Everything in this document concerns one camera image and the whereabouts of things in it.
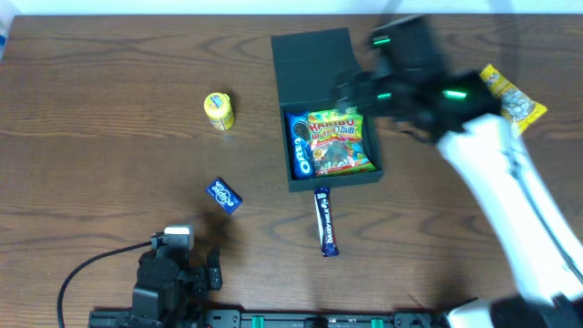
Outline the blue Oreo cookie pack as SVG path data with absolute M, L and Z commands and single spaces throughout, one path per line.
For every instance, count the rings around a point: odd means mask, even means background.
M 296 179 L 315 177 L 310 148 L 311 132 L 308 126 L 308 112 L 285 113 L 289 142 L 293 158 L 293 176 Z

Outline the dark green open box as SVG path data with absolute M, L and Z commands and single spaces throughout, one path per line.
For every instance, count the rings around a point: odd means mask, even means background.
M 290 192 L 376 183 L 384 174 L 382 153 L 372 118 L 363 120 L 363 150 L 375 165 L 370 172 L 297 179 L 294 148 L 286 113 L 334 108 L 336 78 L 361 69 L 353 52 L 349 29 L 338 28 L 271 38 L 271 50 L 281 114 L 281 134 Z

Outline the blue Eclipse mints box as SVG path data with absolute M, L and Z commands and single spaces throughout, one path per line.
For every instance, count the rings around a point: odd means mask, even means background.
M 222 178 L 213 180 L 206 188 L 206 192 L 228 215 L 231 215 L 242 204 L 242 197 Z

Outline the blue Dairy Milk chocolate bar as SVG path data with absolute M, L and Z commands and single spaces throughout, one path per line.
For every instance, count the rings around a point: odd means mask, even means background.
M 314 191 L 314 203 L 318 220 L 322 256 L 338 256 L 340 252 L 336 246 L 332 224 L 330 190 L 326 187 L 320 187 L 316 189 Z

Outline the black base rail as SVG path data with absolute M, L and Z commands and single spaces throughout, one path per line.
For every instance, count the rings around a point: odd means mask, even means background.
M 128 311 L 93 311 L 89 328 L 447 328 L 442 314 L 434 313 L 252 313 L 208 310 L 166 320 L 146 319 Z

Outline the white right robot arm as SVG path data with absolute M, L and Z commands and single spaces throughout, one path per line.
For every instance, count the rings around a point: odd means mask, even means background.
M 428 21 L 409 16 L 374 29 L 374 71 L 337 80 L 339 108 L 408 122 L 461 176 L 494 230 L 517 294 L 476 299 L 443 315 L 446 327 L 579 327 L 582 245 L 540 178 L 502 101 L 476 71 L 452 73 Z

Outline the yellow snack bag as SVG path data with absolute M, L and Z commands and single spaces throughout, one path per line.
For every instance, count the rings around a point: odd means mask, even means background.
M 479 75 L 493 96 L 501 101 L 502 115 L 520 134 L 547 113 L 546 106 L 522 92 L 491 64 L 486 64 Z

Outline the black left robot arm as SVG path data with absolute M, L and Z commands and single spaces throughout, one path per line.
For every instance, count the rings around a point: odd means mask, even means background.
M 206 262 L 189 262 L 188 234 L 158 233 L 151 238 L 151 251 L 138 261 L 132 306 L 116 319 L 116 327 L 204 327 L 200 302 L 222 287 L 220 248 L 214 246 Z

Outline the Haribo gummy bag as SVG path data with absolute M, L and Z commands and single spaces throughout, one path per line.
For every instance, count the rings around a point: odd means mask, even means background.
M 312 164 L 317 177 L 376 170 L 363 147 L 363 116 L 356 108 L 308 114 Z

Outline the yellow gum bottle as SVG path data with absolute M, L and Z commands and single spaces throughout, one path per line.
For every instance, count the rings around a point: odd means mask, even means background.
M 230 129 L 235 121 L 234 112 L 227 94 L 215 92 L 209 94 L 203 104 L 210 124 L 217 130 Z

